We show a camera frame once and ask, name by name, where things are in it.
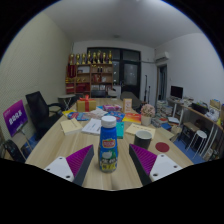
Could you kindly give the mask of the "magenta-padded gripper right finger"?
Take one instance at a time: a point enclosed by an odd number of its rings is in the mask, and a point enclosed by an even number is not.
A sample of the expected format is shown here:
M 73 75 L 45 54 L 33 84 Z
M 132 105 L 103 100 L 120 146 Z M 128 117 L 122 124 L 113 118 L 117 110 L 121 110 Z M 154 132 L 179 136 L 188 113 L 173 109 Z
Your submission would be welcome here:
M 143 186 L 181 170 L 181 167 L 167 155 L 155 155 L 133 144 L 129 145 L 129 155 Z

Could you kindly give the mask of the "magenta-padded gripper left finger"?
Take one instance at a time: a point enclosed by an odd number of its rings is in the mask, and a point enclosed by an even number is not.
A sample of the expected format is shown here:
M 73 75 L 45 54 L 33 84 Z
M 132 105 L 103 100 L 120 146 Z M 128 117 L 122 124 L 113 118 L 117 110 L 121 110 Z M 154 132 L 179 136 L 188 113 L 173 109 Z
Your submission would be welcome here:
M 59 156 L 45 168 L 45 171 L 81 186 L 93 156 L 94 147 L 89 145 L 68 157 Z

